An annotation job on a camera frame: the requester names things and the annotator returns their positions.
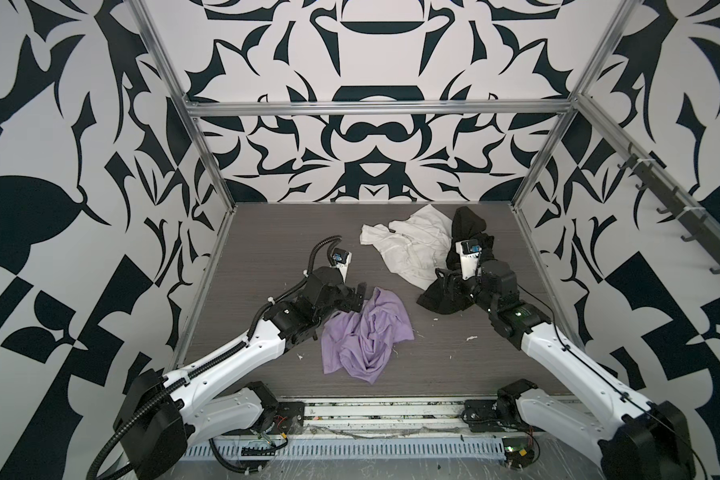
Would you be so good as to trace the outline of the black cloth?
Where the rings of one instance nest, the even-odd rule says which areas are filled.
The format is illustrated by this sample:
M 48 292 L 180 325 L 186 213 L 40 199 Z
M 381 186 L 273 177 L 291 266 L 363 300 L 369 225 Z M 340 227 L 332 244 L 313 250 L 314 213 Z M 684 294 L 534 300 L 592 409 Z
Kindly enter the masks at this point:
M 494 237 L 486 232 L 484 219 L 469 207 L 459 207 L 451 226 L 451 248 L 446 256 L 446 267 L 436 268 L 435 281 L 417 299 L 417 304 L 426 310 L 450 315 L 468 309 L 473 305 L 463 279 L 464 267 L 457 246 L 464 241 L 478 247 L 479 261 L 493 259 Z

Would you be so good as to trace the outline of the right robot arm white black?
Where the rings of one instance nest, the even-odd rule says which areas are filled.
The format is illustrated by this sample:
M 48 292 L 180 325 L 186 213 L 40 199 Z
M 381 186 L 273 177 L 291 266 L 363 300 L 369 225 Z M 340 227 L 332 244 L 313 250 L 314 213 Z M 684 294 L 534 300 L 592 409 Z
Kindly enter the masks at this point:
M 522 299 L 507 263 L 467 256 L 459 270 L 437 270 L 432 286 L 447 305 L 486 312 L 500 337 L 552 373 L 586 408 L 563 404 L 520 379 L 499 389 L 492 407 L 465 409 L 471 429 L 493 423 L 549 433 L 608 479 L 693 479 L 701 472 L 685 415 L 633 390 L 577 348 L 552 317 Z

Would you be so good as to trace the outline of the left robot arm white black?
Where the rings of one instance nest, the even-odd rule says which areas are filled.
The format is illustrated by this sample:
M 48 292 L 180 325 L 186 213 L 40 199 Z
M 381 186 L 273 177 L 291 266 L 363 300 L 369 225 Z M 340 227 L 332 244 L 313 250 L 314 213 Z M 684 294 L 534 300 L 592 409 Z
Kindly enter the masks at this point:
M 178 462 L 186 450 L 231 430 L 254 426 L 273 402 L 269 391 L 245 387 L 225 397 L 223 391 L 258 367 L 280 358 L 317 336 L 335 312 L 361 311 L 366 283 L 350 287 L 339 267 L 323 266 L 256 312 L 240 336 L 188 365 L 160 374 L 148 369 L 131 383 L 107 441 L 86 474 L 100 478 L 103 460 L 116 447 L 128 462 L 110 473 L 119 479 L 134 473 L 155 479 Z

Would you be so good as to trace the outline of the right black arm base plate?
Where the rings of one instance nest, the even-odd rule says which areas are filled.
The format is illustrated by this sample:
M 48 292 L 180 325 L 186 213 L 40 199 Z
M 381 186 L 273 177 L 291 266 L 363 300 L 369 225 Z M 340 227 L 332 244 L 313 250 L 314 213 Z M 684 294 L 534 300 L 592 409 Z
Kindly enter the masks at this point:
M 515 428 L 514 417 L 508 412 L 505 402 L 497 399 L 466 400 L 460 419 L 472 433 Z

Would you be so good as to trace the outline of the white cloth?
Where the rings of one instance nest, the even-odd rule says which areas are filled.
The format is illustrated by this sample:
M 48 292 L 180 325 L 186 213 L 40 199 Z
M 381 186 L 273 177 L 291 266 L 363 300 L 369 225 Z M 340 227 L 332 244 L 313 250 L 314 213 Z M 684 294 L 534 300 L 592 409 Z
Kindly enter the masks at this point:
M 437 278 L 435 270 L 446 267 L 452 249 L 451 227 L 450 218 L 427 205 L 406 220 L 363 225 L 359 240 L 379 252 L 391 273 L 426 290 Z

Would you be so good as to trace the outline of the purple cloth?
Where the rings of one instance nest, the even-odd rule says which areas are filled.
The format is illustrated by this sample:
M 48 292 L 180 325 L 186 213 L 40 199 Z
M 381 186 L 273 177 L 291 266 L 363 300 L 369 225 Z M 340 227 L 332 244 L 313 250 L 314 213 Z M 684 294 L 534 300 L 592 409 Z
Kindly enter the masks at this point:
M 401 342 L 415 339 L 402 300 L 376 287 L 358 312 L 338 312 L 324 325 L 321 338 L 323 373 L 340 370 L 374 384 Z

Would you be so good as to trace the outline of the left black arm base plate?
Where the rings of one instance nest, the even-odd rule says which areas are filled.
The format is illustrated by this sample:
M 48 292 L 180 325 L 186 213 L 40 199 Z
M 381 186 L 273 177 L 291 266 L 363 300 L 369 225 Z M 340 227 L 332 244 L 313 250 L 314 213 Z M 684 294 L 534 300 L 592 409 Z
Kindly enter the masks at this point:
M 303 425 L 306 404 L 300 401 L 286 401 L 264 408 L 256 423 L 255 430 L 271 435 L 288 434 Z

